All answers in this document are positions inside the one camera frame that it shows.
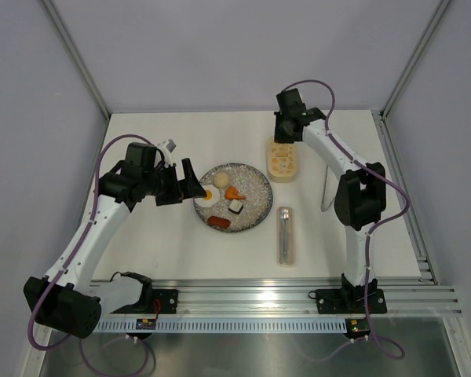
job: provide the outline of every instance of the small cube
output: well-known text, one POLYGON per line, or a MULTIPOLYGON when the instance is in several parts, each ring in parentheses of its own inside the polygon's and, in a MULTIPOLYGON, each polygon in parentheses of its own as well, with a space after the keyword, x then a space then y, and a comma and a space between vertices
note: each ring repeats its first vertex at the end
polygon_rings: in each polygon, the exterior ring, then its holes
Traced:
POLYGON ((233 214, 240 214, 241 210, 243 210, 243 204, 239 202, 237 199, 234 199, 228 205, 228 210, 230 210, 233 214))

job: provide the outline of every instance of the plate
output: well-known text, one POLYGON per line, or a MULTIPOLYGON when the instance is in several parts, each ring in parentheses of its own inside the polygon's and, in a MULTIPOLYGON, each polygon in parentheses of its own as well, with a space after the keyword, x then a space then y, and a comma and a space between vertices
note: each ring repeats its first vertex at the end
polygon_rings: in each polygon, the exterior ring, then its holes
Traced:
POLYGON ((242 212, 233 214, 228 210, 231 200, 225 199, 226 188, 218 189, 220 200, 211 208, 202 208, 194 201, 195 212, 206 225, 210 216, 230 220, 227 229, 208 225, 220 232, 235 233, 254 228, 265 220, 274 201, 272 187, 267 177, 258 169, 244 163, 225 163, 204 174, 200 179, 201 185, 214 185, 214 175, 222 171, 230 176, 230 185, 237 189, 239 195, 246 197, 245 200, 241 200, 244 206, 242 212))

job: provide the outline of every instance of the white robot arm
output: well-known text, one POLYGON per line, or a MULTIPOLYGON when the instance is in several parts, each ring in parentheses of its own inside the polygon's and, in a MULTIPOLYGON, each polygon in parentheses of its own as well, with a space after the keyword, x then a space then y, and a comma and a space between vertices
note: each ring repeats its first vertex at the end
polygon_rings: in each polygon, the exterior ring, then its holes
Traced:
MULTIPOLYGON (((317 108, 307 109, 297 89, 284 90, 276 97, 279 104, 274 134, 276 142, 305 142, 325 161, 339 180, 334 209, 345 226, 347 241, 340 296, 345 301, 345 306, 351 309, 363 298, 367 271, 367 232, 374 223, 380 221, 386 206, 385 183, 360 169, 353 161, 370 167, 382 177, 385 176, 385 169, 380 163, 367 163, 336 136, 334 131, 327 130, 326 116, 317 108), (330 134, 334 135, 338 145, 332 141, 330 134)), ((377 280, 373 270, 368 283, 369 293, 375 293, 377 280)))
MULTIPOLYGON (((316 153, 324 160, 327 166, 333 171, 335 177, 340 181, 341 176, 348 170, 358 170, 359 168, 351 161, 347 160, 344 154, 334 145, 330 138, 327 136, 327 131, 324 126, 324 120, 316 120, 309 126, 304 127, 303 131, 304 142, 314 149, 316 153)), ((343 147, 347 149, 355 158, 363 164, 367 162, 361 159, 352 151, 339 136, 336 139, 342 143, 343 147)), ((361 230, 355 230, 351 226, 345 227, 346 236, 346 260, 344 276, 347 281, 354 287, 364 284, 365 273, 365 257, 364 246, 367 240, 367 231, 373 225, 370 223, 365 225, 361 230)), ((374 278, 374 272, 371 271, 369 281, 374 278)))
POLYGON ((145 196, 154 196, 157 206, 206 196, 189 159, 181 161, 185 178, 177 180, 174 148, 171 140, 157 146, 131 143, 126 158, 99 179, 97 212, 86 214, 43 279, 30 277, 24 286, 36 322, 85 338, 102 315, 128 305, 141 308, 154 298, 152 281, 136 273, 123 273, 97 288, 90 281, 111 238, 145 196))

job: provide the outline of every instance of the white wall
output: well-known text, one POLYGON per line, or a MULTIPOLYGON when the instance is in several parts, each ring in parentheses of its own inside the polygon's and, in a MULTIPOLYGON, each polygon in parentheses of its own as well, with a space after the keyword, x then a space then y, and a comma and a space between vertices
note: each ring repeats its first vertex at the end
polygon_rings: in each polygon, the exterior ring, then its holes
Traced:
POLYGON ((270 110, 311 78, 380 108, 438 2, 55 0, 113 112, 270 110))
POLYGON ((40 5, 0 1, 0 376, 23 361, 23 285, 75 231, 104 130, 40 5))
POLYGON ((454 2, 389 117, 442 283, 471 334, 471 0, 454 2))

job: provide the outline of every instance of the food item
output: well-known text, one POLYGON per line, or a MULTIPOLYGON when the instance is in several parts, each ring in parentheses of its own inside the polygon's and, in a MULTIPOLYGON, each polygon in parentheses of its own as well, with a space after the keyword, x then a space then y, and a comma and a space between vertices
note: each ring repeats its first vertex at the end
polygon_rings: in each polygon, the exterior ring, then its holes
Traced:
POLYGON ((214 185, 217 186, 219 189, 224 189, 230 185, 230 175, 221 171, 220 173, 216 173, 213 178, 214 185))
POLYGON ((203 186, 203 189, 206 190, 207 196, 194 199, 195 204, 202 208, 211 208, 220 200, 220 192, 213 185, 203 186))
POLYGON ((279 144, 274 137, 267 147, 268 177, 278 183, 293 181, 297 174, 297 153, 295 144, 279 144))
POLYGON ((229 188, 227 188, 227 191, 225 191, 225 199, 228 199, 228 200, 234 200, 234 199, 245 200, 246 197, 239 195, 239 193, 237 192, 237 188, 235 188, 234 186, 230 186, 229 188))
POLYGON ((233 214, 240 214, 243 208, 244 208, 243 204, 239 202, 237 199, 234 199, 228 205, 228 210, 230 210, 233 214))
POLYGON ((219 218, 218 216, 210 216, 207 219, 208 225, 216 225, 220 228, 227 229, 230 226, 230 220, 227 218, 219 218))

